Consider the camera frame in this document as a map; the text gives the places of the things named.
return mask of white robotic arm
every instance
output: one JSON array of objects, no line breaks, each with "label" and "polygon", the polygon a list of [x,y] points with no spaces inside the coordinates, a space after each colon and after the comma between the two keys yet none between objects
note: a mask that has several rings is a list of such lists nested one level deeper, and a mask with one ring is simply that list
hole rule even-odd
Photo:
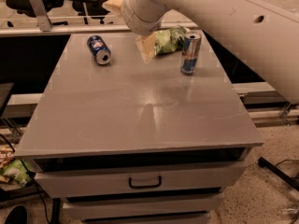
[{"label": "white robotic arm", "polygon": [[205,30],[292,104],[299,104],[299,18],[260,0],[124,0],[121,13],[140,35],[174,9]]}]

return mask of concrete floor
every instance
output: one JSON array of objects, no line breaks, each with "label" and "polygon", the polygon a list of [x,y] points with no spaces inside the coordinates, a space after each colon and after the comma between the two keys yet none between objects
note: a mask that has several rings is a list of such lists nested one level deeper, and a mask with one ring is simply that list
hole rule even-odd
[{"label": "concrete floor", "polygon": [[[299,0],[264,0],[299,15]],[[278,118],[278,112],[250,112],[252,120],[263,137],[262,147],[254,148],[248,155],[248,168],[233,187],[224,191],[225,199],[220,208],[210,213],[209,224],[289,224],[295,216],[299,217],[299,192],[267,169],[257,165],[264,157],[273,164],[286,159],[299,160],[299,126],[296,124],[299,110],[289,114],[292,126],[285,126]],[[289,176],[299,172],[298,161],[284,162],[279,166]],[[13,185],[1,185],[3,189],[14,189]],[[51,199],[46,200],[49,217]],[[10,207],[24,204],[30,215],[30,224],[47,223],[44,207],[38,196],[24,198],[15,202],[0,203],[0,223],[7,216]],[[61,213],[61,224],[79,224],[65,212]]]}]

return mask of desk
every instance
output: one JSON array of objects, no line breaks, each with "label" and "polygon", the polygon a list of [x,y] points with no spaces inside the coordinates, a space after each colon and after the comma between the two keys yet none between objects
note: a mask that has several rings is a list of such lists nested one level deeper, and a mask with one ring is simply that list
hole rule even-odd
[{"label": "desk", "polygon": [[144,64],[132,33],[102,33],[99,66],[91,35],[71,35],[16,156],[72,218],[206,223],[262,144],[206,38],[187,77],[180,52]]}]

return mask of drawer handle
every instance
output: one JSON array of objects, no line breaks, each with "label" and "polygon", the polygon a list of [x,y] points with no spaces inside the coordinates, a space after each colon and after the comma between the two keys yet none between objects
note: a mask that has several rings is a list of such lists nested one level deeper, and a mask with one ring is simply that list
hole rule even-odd
[{"label": "drawer handle", "polygon": [[133,185],[133,179],[131,177],[129,178],[129,187],[131,189],[156,189],[159,188],[161,185],[162,185],[162,177],[160,175],[158,176],[158,183],[153,185],[136,186]]}]

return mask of soda can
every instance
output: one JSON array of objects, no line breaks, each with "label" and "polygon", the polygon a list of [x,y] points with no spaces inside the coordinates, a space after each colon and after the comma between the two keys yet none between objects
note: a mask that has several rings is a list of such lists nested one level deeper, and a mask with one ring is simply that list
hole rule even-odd
[{"label": "soda can", "polygon": [[106,45],[105,41],[99,35],[93,35],[87,40],[87,46],[89,47],[94,59],[99,64],[107,64],[111,59],[111,51]]},{"label": "soda can", "polygon": [[185,34],[180,65],[180,72],[182,74],[192,75],[194,73],[201,41],[201,35],[196,32]]}]

